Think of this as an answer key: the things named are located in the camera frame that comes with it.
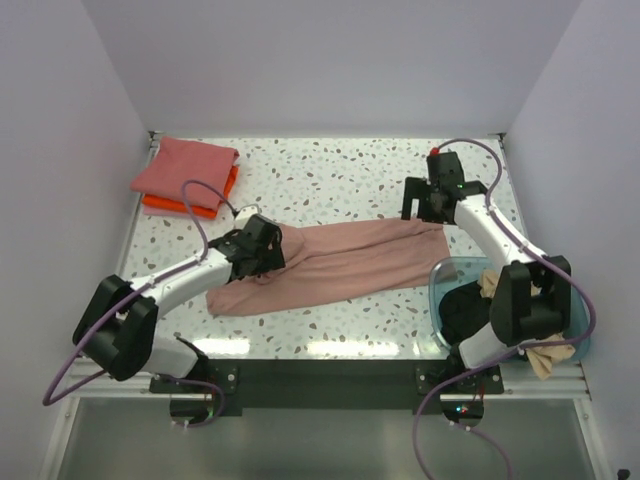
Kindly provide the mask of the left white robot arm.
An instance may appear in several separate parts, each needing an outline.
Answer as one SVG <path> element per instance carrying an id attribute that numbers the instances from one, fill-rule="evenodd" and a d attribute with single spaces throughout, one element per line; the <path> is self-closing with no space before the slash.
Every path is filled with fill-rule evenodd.
<path id="1" fill-rule="evenodd" d="M 72 341 L 117 381 L 140 372 L 170 376 L 185 392 L 207 380 L 204 354 L 186 340 L 156 333 L 158 320 L 204 292 L 285 266 L 282 230 L 260 214 L 209 241 L 202 253 L 136 280 L 103 279 Z"/>

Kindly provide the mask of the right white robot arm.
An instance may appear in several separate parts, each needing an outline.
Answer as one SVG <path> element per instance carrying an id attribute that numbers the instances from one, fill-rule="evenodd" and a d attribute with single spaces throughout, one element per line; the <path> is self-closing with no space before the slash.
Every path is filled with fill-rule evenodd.
<path id="1" fill-rule="evenodd" d="M 405 180 L 401 218 L 459 227 L 499 273 L 487 323 L 453 347 L 457 361 L 445 369 L 448 386 L 466 393 L 480 382 L 482 365 L 569 327 L 571 267 L 566 258 L 530 246 L 491 200 L 491 190 L 465 179 L 456 153 L 432 149 L 427 169 L 426 178 Z"/>

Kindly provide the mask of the dusty pink printed t-shirt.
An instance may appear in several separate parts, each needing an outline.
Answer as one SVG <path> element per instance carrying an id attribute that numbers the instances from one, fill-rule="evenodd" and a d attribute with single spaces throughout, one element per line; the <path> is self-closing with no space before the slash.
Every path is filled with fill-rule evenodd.
<path id="1" fill-rule="evenodd" d="M 424 286 L 450 256 L 443 227 L 417 219 L 281 226 L 285 266 L 207 292 L 208 312 L 244 317 Z"/>

